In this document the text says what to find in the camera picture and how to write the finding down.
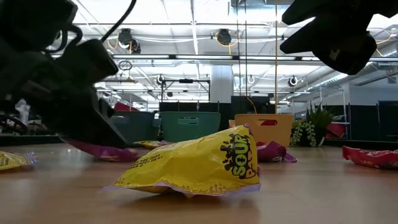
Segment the purple snack bag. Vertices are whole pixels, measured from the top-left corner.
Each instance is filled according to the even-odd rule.
[[[64,141],[71,146],[86,152],[96,159],[101,159],[104,161],[112,162],[132,162],[141,158],[143,155],[147,154],[148,150],[140,149],[118,149],[109,146],[97,146],[94,144],[80,142],[75,140],[65,140]]]
[[[259,162],[297,162],[297,159],[286,152],[286,148],[272,141],[269,144],[257,143]]]

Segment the wooden table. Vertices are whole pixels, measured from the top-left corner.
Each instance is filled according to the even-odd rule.
[[[260,192],[230,198],[99,194],[130,164],[93,162],[65,144],[35,151],[35,170],[0,174],[0,223],[397,223],[398,172],[341,158],[341,149],[293,149],[296,164],[261,164]]]

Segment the green plant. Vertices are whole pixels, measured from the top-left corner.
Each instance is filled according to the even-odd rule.
[[[308,123],[306,121],[298,123],[297,127],[294,129],[292,137],[290,138],[290,145],[299,145],[299,142],[301,141],[301,137],[303,136],[303,132],[305,130],[307,132],[307,138],[310,141],[311,147],[316,147],[317,140],[315,139],[314,127],[315,125],[313,125],[311,121]]]
[[[322,103],[315,110],[313,110],[312,104],[310,109],[307,109],[307,122],[311,122],[315,128],[327,128],[333,120],[333,114],[326,109],[322,109]]]
[[[294,121],[292,127],[297,128],[300,124],[304,123],[305,120]]]

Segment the pink snack bag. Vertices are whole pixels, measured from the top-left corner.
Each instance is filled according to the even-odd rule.
[[[96,159],[111,162],[136,161],[149,152],[147,149],[118,149],[109,146],[97,146],[76,140],[63,140],[71,146],[94,156]]]
[[[297,162],[297,159],[287,153],[286,148],[271,141],[257,142],[257,158],[259,162]]]
[[[343,146],[343,158],[362,166],[398,169],[398,150],[371,152]]]

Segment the potted plant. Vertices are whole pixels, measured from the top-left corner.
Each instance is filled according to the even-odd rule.
[[[326,129],[333,120],[333,114],[322,109],[321,104],[315,110],[311,105],[310,109],[307,109],[306,120],[294,123],[290,144],[292,146],[321,146],[326,138]]]

